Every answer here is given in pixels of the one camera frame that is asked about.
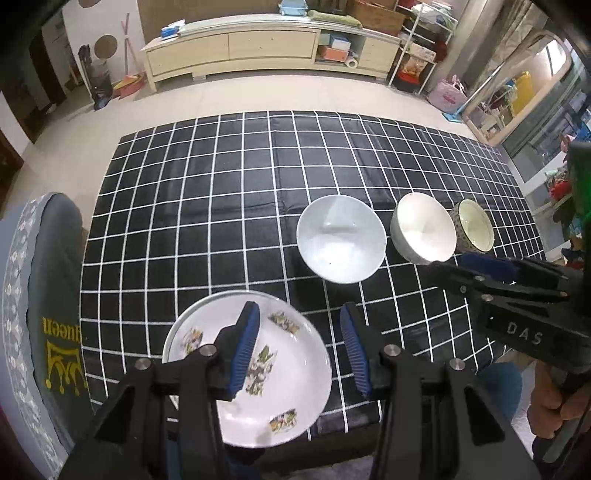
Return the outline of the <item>person's right hand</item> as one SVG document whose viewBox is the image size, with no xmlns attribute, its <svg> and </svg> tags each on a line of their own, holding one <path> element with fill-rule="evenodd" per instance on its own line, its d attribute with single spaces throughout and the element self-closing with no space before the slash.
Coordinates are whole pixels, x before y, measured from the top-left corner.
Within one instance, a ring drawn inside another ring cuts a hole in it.
<svg viewBox="0 0 591 480">
<path fill-rule="evenodd" d="M 550 373 L 549 365 L 536 362 L 535 386 L 527 411 L 531 432 L 543 439 L 554 438 L 565 422 L 579 420 L 590 411 L 589 384 L 564 399 Z"/>
</svg>

